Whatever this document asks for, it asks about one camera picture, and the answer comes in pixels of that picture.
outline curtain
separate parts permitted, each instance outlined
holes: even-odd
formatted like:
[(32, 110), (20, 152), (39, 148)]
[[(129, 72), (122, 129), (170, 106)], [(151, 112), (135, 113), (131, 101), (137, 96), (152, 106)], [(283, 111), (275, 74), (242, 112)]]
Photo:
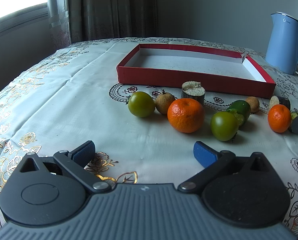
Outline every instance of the curtain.
[(55, 49), (74, 42), (157, 36), (156, 0), (48, 0)]

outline orange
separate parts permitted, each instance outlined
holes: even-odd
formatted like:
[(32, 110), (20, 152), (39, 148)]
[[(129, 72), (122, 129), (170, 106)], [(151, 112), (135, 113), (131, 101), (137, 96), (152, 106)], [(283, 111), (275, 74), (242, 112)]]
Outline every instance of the orange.
[(179, 132), (192, 133), (202, 126), (205, 110), (198, 101), (181, 98), (171, 103), (167, 116), (173, 128)]
[(274, 132), (282, 133), (286, 131), (291, 122), (291, 113), (286, 106), (275, 105), (269, 110), (268, 123)]

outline gray wall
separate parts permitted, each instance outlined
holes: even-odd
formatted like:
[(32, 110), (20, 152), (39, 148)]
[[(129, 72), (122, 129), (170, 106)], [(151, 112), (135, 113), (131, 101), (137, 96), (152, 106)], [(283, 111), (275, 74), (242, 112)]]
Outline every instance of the gray wall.
[(271, 13), (298, 18), (298, 0), (157, 0), (158, 35), (266, 52)]
[(0, 37), (0, 91), (21, 72), (53, 53), (48, 20), (15, 29)]

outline white tablecloth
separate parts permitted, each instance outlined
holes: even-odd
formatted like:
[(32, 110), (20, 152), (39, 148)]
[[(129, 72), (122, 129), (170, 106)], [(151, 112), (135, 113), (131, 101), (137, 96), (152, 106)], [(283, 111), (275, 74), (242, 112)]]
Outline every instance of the white tablecloth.
[[(200, 172), (193, 145), (203, 141), (217, 151), (237, 156), (263, 152), (291, 196), (284, 224), (298, 235), (298, 136), (274, 133), (268, 126), (268, 100), (262, 111), (251, 115), (235, 141), (217, 141), (210, 119), (244, 96), (206, 93), (204, 126), (193, 134), (173, 129), (165, 116), (133, 116), (125, 104), (135, 91), (156, 98), (162, 89), (180, 97), (180, 89), (118, 84), (116, 65), (139, 42), (192, 44), (249, 53), (277, 83), (276, 95), (288, 97), (298, 111), (298, 75), (290, 76), (268, 66), (263, 55), (250, 49), (211, 42), (171, 38), (124, 38), (80, 42), (60, 49), (23, 72), (0, 92), (0, 192), (26, 152), (52, 155), (73, 150), (92, 140), (101, 152), (87, 167), (111, 184), (174, 183)], [(0, 213), (0, 228), (4, 220)]]

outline kettle spout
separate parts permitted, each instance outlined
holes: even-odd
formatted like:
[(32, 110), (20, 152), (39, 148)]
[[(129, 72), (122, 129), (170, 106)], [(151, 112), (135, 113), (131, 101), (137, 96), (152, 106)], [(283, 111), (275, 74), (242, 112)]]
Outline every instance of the kettle spout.
[(276, 14), (275, 13), (271, 14), (271, 18), (272, 18), (272, 23), (275, 24)]

